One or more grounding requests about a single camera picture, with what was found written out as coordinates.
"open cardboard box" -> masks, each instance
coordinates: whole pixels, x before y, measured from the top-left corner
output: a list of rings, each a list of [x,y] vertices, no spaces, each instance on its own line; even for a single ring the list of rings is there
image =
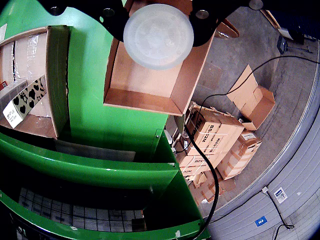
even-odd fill
[[[127,1],[129,15],[152,3],[169,4],[186,15],[190,0]],[[104,85],[104,105],[182,116],[189,105],[202,72],[212,39],[193,47],[182,64],[168,70],[152,70],[133,61],[123,42],[113,39]]]
[[[230,89],[230,92],[238,88],[251,72],[252,70],[248,65]],[[251,121],[242,124],[249,131],[257,130],[276,104],[274,94],[268,89],[259,86],[253,74],[239,89],[229,93],[227,97]]]
[[[35,28],[0,42],[1,82],[15,84],[15,80],[25,80],[30,85],[43,75],[46,79],[46,95],[15,130],[50,138],[59,136],[69,118],[68,43],[66,26]],[[0,125],[11,128],[5,118],[0,120]]]

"green curved rail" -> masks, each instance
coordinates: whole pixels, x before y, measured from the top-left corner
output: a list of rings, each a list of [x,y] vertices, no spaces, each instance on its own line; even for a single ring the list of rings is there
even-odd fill
[[[74,228],[71,228],[68,225],[54,222],[45,217],[37,215],[32,211],[29,211],[13,201],[1,190],[0,195],[0,201],[24,220],[40,227],[43,230],[46,230],[49,233],[73,240],[171,240],[177,239],[177,236],[180,236],[178,239],[182,240],[187,236],[195,235],[200,229],[199,224],[203,224],[202,220],[198,220],[170,228],[142,232],[103,232],[81,228],[76,228],[76,230],[74,230]]]
[[[119,162],[55,152],[2,133],[0,151],[50,176],[101,187],[165,189],[178,172],[178,167],[168,163]]]

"white suction cup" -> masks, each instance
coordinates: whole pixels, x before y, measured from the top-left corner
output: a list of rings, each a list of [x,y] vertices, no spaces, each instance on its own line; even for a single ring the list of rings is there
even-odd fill
[[[166,4],[151,4],[137,10],[123,32],[127,53],[138,64],[154,70],[180,64],[194,44],[188,17]]]

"bolt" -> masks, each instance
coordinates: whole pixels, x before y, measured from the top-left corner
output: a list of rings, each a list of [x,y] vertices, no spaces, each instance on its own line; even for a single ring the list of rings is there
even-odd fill
[[[252,10],[260,10],[264,6],[264,3],[261,0],[250,0],[249,7]]]
[[[209,12],[206,10],[199,10],[195,13],[198,19],[207,19],[209,17]]]
[[[112,17],[115,15],[115,10],[112,8],[105,8],[103,9],[102,13],[105,17]]]
[[[62,14],[62,11],[61,11],[60,7],[53,6],[50,8],[50,13],[54,16],[58,16],[58,15]]]

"green machine frame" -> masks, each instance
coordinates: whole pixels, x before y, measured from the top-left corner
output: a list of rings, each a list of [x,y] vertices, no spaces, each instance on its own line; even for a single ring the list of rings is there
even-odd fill
[[[153,201],[143,209],[148,227],[148,231],[143,232],[73,230],[27,210],[2,189],[0,202],[30,224],[68,239],[169,240],[194,236],[204,221],[163,132],[168,115],[103,106],[113,39],[106,29],[74,8],[68,7],[63,14],[52,16],[36,0],[10,1],[0,15],[0,26],[4,24],[7,24],[5,39],[38,27],[69,26],[70,130],[64,130],[59,139],[135,151],[136,155],[134,162],[92,159],[48,150],[0,133],[1,154],[46,175],[79,184],[117,189],[151,188]],[[209,236],[205,231],[198,239]]]

